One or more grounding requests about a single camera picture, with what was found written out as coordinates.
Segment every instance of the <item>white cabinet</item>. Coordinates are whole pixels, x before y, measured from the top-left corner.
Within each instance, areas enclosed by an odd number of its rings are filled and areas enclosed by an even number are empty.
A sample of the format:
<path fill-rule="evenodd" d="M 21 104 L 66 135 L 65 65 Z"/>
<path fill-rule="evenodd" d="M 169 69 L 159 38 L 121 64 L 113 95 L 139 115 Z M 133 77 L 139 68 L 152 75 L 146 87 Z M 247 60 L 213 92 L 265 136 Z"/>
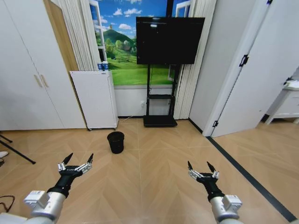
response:
<path fill-rule="evenodd" d="M 270 124 L 274 118 L 299 118 L 299 91 L 282 90 L 267 113 Z"/>
<path fill-rule="evenodd" d="M 3 1 L 0 29 L 0 130 L 63 128 Z"/>
<path fill-rule="evenodd" d="M 88 129 L 116 128 L 118 123 L 112 73 L 71 71 Z"/>
<path fill-rule="evenodd" d="M 85 128 L 42 0 L 0 0 L 0 130 Z"/>

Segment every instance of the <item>black trash can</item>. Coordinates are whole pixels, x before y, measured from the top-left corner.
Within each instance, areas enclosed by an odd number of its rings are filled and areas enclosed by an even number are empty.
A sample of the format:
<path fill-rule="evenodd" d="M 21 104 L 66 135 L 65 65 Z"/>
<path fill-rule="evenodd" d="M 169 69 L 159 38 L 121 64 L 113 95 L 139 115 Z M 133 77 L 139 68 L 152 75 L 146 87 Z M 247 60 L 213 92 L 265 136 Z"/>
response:
<path fill-rule="evenodd" d="M 123 151 L 123 140 L 125 139 L 125 135 L 122 132 L 111 132 L 107 136 L 107 139 L 109 141 L 111 151 L 114 154 L 118 154 Z"/>

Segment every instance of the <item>tripod leg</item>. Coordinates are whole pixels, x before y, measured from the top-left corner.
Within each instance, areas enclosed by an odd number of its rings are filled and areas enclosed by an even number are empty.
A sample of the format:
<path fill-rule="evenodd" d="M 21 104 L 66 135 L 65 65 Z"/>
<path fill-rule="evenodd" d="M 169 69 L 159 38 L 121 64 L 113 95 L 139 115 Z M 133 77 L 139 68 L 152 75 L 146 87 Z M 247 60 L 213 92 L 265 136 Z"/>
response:
<path fill-rule="evenodd" d="M 17 153 L 19 156 L 23 157 L 24 159 L 28 160 L 29 162 L 31 162 L 32 164 L 36 164 L 36 162 L 34 162 L 33 160 L 31 160 L 30 158 L 28 158 L 27 156 L 23 155 L 22 153 L 20 153 L 19 151 L 15 150 L 14 148 L 12 148 L 10 145 L 6 144 L 5 142 L 0 140 L 0 144 L 4 145 L 6 148 L 9 148 L 11 151 Z"/>
<path fill-rule="evenodd" d="M 3 138 L 3 139 L 5 139 L 5 140 L 8 141 L 9 143 L 12 143 L 12 142 L 13 142 L 13 141 L 11 141 L 10 139 L 4 137 L 2 134 L 0 134 L 0 137 Z"/>

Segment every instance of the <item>white curtain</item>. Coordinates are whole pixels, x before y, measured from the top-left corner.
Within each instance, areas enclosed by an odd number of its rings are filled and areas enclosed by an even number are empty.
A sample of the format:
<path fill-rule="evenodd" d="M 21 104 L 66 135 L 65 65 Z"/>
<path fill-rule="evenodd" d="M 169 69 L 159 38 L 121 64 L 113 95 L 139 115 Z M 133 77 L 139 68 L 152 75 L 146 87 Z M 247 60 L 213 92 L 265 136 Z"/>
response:
<path fill-rule="evenodd" d="M 202 58 L 212 23 L 216 0 L 192 0 L 189 17 L 205 17 L 194 64 L 182 65 L 178 77 L 174 119 L 187 119 L 195 92 Z"/>
<path fill-rule="evenodd" d="M 73 47 L 79 71 L 98 71 L 101 62 L 89 0 L 57 0 Z"/>

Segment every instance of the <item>green hill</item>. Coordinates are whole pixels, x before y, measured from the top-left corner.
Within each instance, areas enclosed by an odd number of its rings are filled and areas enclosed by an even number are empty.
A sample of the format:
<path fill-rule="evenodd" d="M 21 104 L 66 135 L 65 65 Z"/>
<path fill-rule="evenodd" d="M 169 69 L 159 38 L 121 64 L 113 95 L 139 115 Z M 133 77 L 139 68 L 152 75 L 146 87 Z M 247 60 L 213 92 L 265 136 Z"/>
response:
<path fill-rule="evenodd" d="M 114 44 L 117 40 L 120 40 L 121 42 L 128 41 L 128 42 L 130 42 L 131 46 L 133 45 L 133 41 L 130 38 L 128 38 L 124 34 L 116 32 L 115 30 L 109 29 L 109 30 L 103 32 L 103 35 L 104 35 L 104 40 L 109 38 L 111 40 L 111 42 Z"/>

